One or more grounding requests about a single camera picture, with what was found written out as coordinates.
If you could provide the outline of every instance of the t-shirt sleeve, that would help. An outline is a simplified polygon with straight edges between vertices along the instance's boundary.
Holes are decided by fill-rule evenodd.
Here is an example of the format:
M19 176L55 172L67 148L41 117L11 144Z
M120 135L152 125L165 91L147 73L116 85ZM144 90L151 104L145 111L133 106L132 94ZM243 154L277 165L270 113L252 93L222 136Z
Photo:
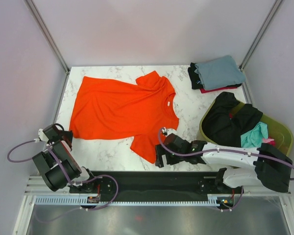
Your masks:
M163 78L158 75L156 71L151 72L145 76L136 79L137 85L150 89L157 90Z
M154 164L156 162L155 146L157 144L159 144L157 133L137 135L134 137L131 149L148 162Z

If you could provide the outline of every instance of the teal cloth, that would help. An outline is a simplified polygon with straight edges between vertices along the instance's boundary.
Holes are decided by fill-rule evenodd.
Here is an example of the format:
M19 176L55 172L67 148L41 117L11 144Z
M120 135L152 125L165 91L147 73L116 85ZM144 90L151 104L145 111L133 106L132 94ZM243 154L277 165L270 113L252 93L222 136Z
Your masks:
M268 139L268 127L263 122L257 123L254 129L241 135L242 148L260 147L263 139Z

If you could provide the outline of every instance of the folded black clothing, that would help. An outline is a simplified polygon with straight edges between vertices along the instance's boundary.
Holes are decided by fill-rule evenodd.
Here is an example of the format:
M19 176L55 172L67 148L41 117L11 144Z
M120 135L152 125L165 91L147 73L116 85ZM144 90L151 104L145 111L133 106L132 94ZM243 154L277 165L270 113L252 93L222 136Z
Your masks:
M240 102L233 93L222 92L202 122L205 135L217 144L241 147L241 135L252 130L263 113L251 104L245 104L231 119L231 109Z
M202 85L198 74L195 73L194 70L192 70L191 67L189 67L187 69L187 72L188 72L188 75L190 76L190 79L191 79L191 82L192 82L192 89L193 90L203 89L204 86Z
M192 83L192 89L197 90L197 89L203 89L204 86L202 85L202 81L199 78L198 73L195 73L196 67L194 63L190 64L190 67L187 69L188 75L190 76L191 83ZM234 85L229 85L226 87L239 87L242 84L234 84Z

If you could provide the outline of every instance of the table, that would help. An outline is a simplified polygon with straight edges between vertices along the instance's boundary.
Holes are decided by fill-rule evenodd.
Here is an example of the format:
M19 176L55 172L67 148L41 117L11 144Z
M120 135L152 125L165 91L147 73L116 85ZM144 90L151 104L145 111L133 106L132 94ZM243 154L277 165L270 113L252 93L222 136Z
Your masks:
M196 139L199 123L212 101L222 92L202 94L191 89L191 81L187 72L188 66L103 66L72 67L64 96L60 105L57 123L67 130L83 77L110 78L136 84L137 77L157 71L172 83L176 96L173 100L175 114L180 119L177 134L188 141ZM228 90L235 97L245 101L241 87ZM133 137L121 140L82 140L73 139L72 156L80 166L90 170L114 171L215 171L222 165L192 165L182 162L173 166L158 168L130 150Z

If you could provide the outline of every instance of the white wall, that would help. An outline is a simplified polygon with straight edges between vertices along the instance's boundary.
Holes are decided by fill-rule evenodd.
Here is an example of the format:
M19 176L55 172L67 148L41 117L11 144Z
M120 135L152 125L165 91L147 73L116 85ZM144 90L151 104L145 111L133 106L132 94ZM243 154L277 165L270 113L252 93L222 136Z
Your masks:
M274 0L34 0L69 66L242 62Z
M294 0L283 3L247 68L257 108L294 134ZM294 162L294 146L291 151ZM294 182L291 183L294 195Z
M0 235L12 234L32 162L12 164L6 154L52 122L64 71L23 0L0 0ZM33 156L24 146L14 159Z

